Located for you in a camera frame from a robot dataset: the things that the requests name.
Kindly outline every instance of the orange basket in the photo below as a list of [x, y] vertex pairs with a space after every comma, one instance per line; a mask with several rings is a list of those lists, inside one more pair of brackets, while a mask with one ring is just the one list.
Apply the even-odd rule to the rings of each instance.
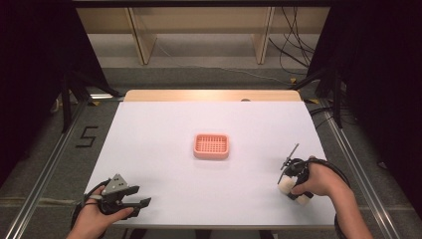
[[225, 159], [229, 156], [229, 137], [217, 133], [197, 134], [193, 154], [197, 158]]

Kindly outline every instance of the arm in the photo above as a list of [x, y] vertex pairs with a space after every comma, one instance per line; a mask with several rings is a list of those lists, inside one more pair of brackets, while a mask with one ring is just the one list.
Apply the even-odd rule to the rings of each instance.
[[338, 224], [349, 238], [372, 238], [357, 207], [353, 191], [331, 169], [310, 163], [310, 178], [292, 189], [292, 194], [309, 191], [319, 196], [328, 196], [337, 213]]
[[[100, 195], [105, 187], [97, 189], [93, 195]], [[68, 235], [68, 239], [97, 239], [114, 222], [127, 217], [133, 208], [124, 208], [112, 215], [104, 215], [100, 212], [97, 201], [89, 199], [87, 205], [81, 210], [74, 228]]]

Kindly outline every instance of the white table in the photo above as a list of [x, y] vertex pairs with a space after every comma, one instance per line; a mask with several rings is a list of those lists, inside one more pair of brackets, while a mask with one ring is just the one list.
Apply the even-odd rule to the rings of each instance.
[[[199, 132], [230, 137], [230, 155], [193, 155]], [[282, 229], [331, 227], [327, 197], [298, 205], [277, 186], [280, 168], [294, 157], [324, 158], [303, 102], [120, 103], [87, 191], [116, 173], [139, 192], [123, 201], [152, 197], [125, 227]]]

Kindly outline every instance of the metal bar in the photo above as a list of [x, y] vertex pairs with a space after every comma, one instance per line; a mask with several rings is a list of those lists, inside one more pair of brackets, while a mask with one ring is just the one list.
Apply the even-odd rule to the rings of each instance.
[[296, 148], [298, 148], [298, 147], [299, 147], [299, 144], [298, 143], [295, 143], [295, 147], [293, 148], [291, 154], [288, 156], [288, 159], [291, 159], [292, 158], [292, 155], [295, 153]]
[[[45, 0], [45, 4], [58, 4]], [[126, 8], [126, 7], [333, 7], [356, 6], [361, 0], [73, 0], [60, 6], [75, 8]]]
[[[320, 102], [323, 107], [329, 106], [329, 103], [326, 100], [320, 100]], [[360, 190], [362, 191], [363, 196], [365, 197], [366, 202], [368, 203], [368, 206], [371, 209], [379, 228], [381, 229], [382, 234], [385, 238], [400, 238], [400, 235], [394, 226], [389, 213], [385, 209], [383, 203], [381, 202], [368, 177], [366, 176], [366, 173], [360, 164], [359, 159], [354, 153], [353, 148], [348, 142], [343, 130], [336, 126], [335, 121], [332, 119], [329, 112], [325, 112], [325, 116], [329, 119], [329, 126], [339, 146], [341, 147], [347, 163], [354, 177], [356, 178]]]
[[113, 96], [110, 95], [110, 94], [91, 94], [91, 98], [93, 100], [97, 100], [97, 99], [111, 99], [111, 98], [113, 98]]
[[75, 124], [78, 121], [78, 118], [82, 114], [83, 110], [85, 109], [86, 105], [87, 102], [80, 102], [78, 104], [74, 112], [74, 120], [70, 124], [68, 130], [62, 132], [62, 135], [56, 143], [56, 146], [49, 159], [47, 160], [46, 165], [44, 166], [34, 187], [26, 198], [18, 215], [13, 220], [9, 228], [9, 232], [6, 236], [7, 239], [17, 239], [22, 237], [32, 215], [34, 214], [38, 201], [40, 200], [42, 193], [44, 192], [48, 182], [50, 181], [50, 178], [56, 169], [56, 166], [60, 160], [61, 155], [63, 154], [63, 151], [69, 141], [69, 138], [74, 131]]

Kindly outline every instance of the wire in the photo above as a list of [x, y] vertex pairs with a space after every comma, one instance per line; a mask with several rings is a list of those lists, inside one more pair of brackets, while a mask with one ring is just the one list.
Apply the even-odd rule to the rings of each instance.
[[[282, 49], [284, 49], [285, 48], [285, 46], [286, 46], [286, 44], [289, 42], [289, 43], [291, 43], [294, 47], [297, 47], [297, 48], [299, 48], [300, 50], [301, 50], [301, 52], [302, 52], [302, 55], [303, 55], [303, 57], [304, 57], [304, 59], [305, 59], [305, 62], [306, 62], [306, 64], [307, 64], [307, 66], [309, 66], [309, 63], [311, 62], [311, 58], [308, 56], [308, 54], [307, 54], [307, 52], [308, 53], [311, 53], [311, 54], [313, 54], [314, 53], [314, 49], [313, 48], [311, 48], [309, 45], [307, 45], [302, 39], [301, 39], [301, 37], [300, 37], [300, 35], [299, 35], [299, 26], [298, 26], [298, 20], [297, 20], [297, 17], [298, 17], [298, 7], [294, 7], [294, 21], [293, 21], [293, 23], [291, 23], [291, 21], [289, 20], [289, 18], [288, 18], [288, 16], [287, 16], [287, 14], [286, 14], [286, 12], [285, 12], [285, 9], [284, 9], [284, 7], [282, 7], [282, 11], [283, 11], [283, 14], [284, 14], [284, 16], [285, 16], [285, 18], [286, 18], [286, 21], [288, 22], [288, 25], [289, 25], [289, 28], [290, 28], [290, 33], [289, 33], [289, 35], [288, 36], [286, 36], [286, 34], [284, 34], [284, 37], [286, 38], [286, 42], [285, 42], [285, 44], [284, 44], [284, 46], [283, 46], [283, 48]], [[291, 41], [290, 41], [290, 36], [291, 35], [294, 35], [294, 37], [296, 38], [296, 40], [297, 40], [297, 42], [298, 42], [298, 46], [297, 45], [295, 45], [295, 44], [293, 44]]]
[[323, 159], [318, 159], [318, 158], [310, 158], [308, 159], [308, 163], [318, 163], [321, 164], [323, 166], [328, 167], [329, 169], [331, 169], [332, 171], [334, 171], [344, 182], [345, 184], [347, 184], [348, 187], [350, 187], [350, 182], [348, 181], [347, 177], [345, 176], [345, 174], [337, 167], [335, 166], [333, 163], [330, 163], [326, 160]]
[[[16, 204], [23, 204], [25, 202], [26, 197], [1, 197], [0, 198], [0, 205], [16, 205]], [[48, 198], [42, 197], [40, 198], [39, 205], [42, 206], [50, 206], [50, 205], [77, 205], [78, 202], [75, 200], [67, 200], [67, 199], [55, 199], [55, 198]]]
[[299, 64], [301, 64], [302, 66], [308, 68], [307, 64], [301, 62], [299, 59], [297, 59], [296, 57], [290, 55], [289, 53], [287, 53], [286, 51], [284, 51], [283, 49], [281, 49], [279, 46], [277, 46], [273, 40], [271, 40], [271, 38], [269, 38], [268, 40], [270, 40], [270, 42], [282, 53], [284, 53], [285, 55], [288, 55], [290, 58], [292, 58], [293, 60], [295, 60], [296, 62], [298, 62]]
[[128, 228], [124, 228], [124, 232], [123, 232], [123, 235], [121, 236], [121, 239], [125, 239], [126, 238], [126, 235], [127, 235], [127, 231], [128, 230], [129, 230]]
[[278, 82], [278, 83], [281, 83], [281, 84], [283, 84], [283, 85], [287, 85], [287, 86], [292, 86], [293, 84], [290, 84], [290, 83], [285, 83], [285, 82], [282, 82], [282, 80], [279, 80], [279, 79], [277, 79], [277, 78], [271, 78], [271, 77], [264, 77], [264, 76], [258, 76], [258, 75], [255, 75], [255, 74], [253, 74], [253, 73], [250, 73], [250, 72], [246, 72], [246, 71], [241, 71], [241, 70], [235, 70], [235, 69], [230, 69], [230, 68], [220, 68], [220, 67], [218, 67], [218, 68], [211, 68], [211, 67], [204, 67], [204, 66], [199, 66], [199, 65], [181, 65], [181, 64], [179, 64], [179, 63], [177, 63], [175, 60], [174, 60], [174, 58], [173, 58], [173, 56], [172, 55], [170, 55], [167, 51], [165, 51], [162, 47], [161, 47], [161, 45], [159, 45], [159, 43], [158, 42], [156, 42], [155, 43], [156, 45], [157, 45], [157, 47], [165, 54], [165, 55], [167, 55], [169, 58], [170, 58], [170, 60], [176, 65], [176, 66], [178, 66], [178, 67], [182, 67], [182, 68], [204, 68], [204, 69], [220, 69], [220, 70], [224, 70], [224, 71], [228, 71], [228, 72], [234, 72], [234, 73], [242, 73], [242, 74], [246, 74], [246, 75], [249, 75], [249, 76], [252, 76], [252, 77], [256, 77], [256, 78], [260, 78], [260, 79], [265, 79], [265, 80], [272, 80], [272, 81], [276, 81], [276, 82]]
[[332, 107], [318, 108], [318, 109], [315, 109], [315, 110], [311, 110], [310, 115], [311, 115], [311, 117], [313, 117], [314, 115], [321, 113], [321, 112], [325, 112], [327, 110], [332, 110]]
[[327, 122], [328, 120], [332, 119], [333, 117], [329, 117], [327, 119], [324, 119], [322, 122], [320, 122], [317, 126], [316, 129], [319, 128], [323, 123]]

